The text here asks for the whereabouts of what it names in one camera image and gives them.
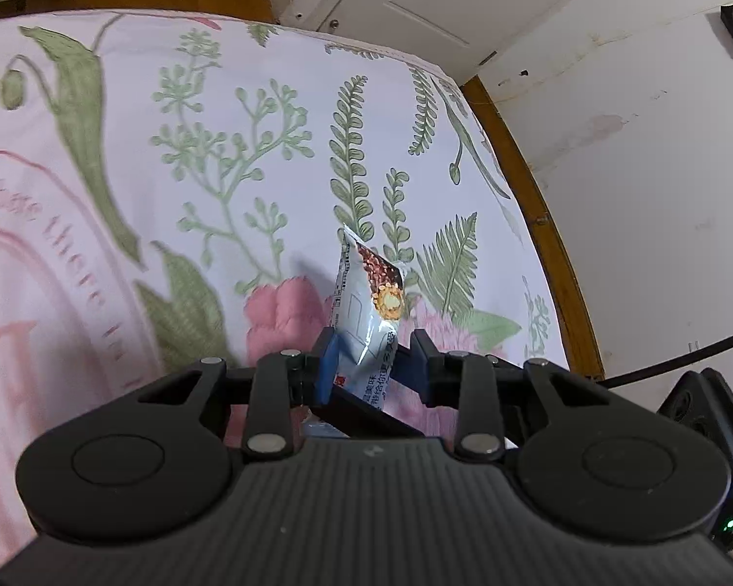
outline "metal screw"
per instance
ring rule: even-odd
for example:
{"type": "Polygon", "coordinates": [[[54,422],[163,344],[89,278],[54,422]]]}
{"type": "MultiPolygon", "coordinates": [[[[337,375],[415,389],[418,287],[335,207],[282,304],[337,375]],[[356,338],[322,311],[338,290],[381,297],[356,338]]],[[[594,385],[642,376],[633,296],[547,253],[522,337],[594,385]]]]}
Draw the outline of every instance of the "metal screw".
{"type": "Polygon", "coordinates": [[[467,434],[462,439],[462,448],[473,454],[493,454],[502,446],[494,434],[467,434]]]}
{"type": "Polygon", "coordinates": [[[247,441],[247,448],[256,454],[276,454],[287,444],[279,434],[256,434],[247,441]]]}

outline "plastic packet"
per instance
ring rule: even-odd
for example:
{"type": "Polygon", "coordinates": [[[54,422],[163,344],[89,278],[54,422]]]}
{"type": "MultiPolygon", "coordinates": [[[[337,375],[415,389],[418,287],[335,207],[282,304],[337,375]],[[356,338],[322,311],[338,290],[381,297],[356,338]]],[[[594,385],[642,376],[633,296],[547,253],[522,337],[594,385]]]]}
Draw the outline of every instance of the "plastic packet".
{"type": "Polygon", "coordinates": [[[344,229],[331,325],[341,342],[334,385],[383,407],[404,308],[405,271],[344,229]]]}

